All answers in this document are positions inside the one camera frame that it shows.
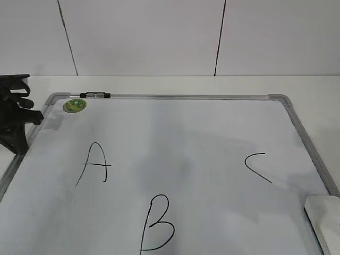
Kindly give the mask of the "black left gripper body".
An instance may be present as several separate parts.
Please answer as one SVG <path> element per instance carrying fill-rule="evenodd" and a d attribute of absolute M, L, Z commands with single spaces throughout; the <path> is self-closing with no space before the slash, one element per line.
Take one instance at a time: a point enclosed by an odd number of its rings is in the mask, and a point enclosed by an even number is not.
<path fill-rule="evenodd" d="M 28 74 L 1 76 L 1 126 L 26 124 L 16 121 L 16 113 L 19 108 L 30 109 L 29 77 Z"/>

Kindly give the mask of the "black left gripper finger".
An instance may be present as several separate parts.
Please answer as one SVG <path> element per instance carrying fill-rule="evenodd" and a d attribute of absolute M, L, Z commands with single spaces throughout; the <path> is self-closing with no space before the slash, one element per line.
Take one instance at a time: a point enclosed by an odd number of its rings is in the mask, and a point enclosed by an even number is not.
<path fill-rule="evenodd" d="M 40 125 L 43 121 L 43 114 L 39 110 L 19 108 L 16 113 L 16 121 L 18 123 Z"/>
<path fill-rule="evenodd" d="M 25 154 L 29 147 L 24 124 L 1 126 L 1 144 L 14 154 Z"/>

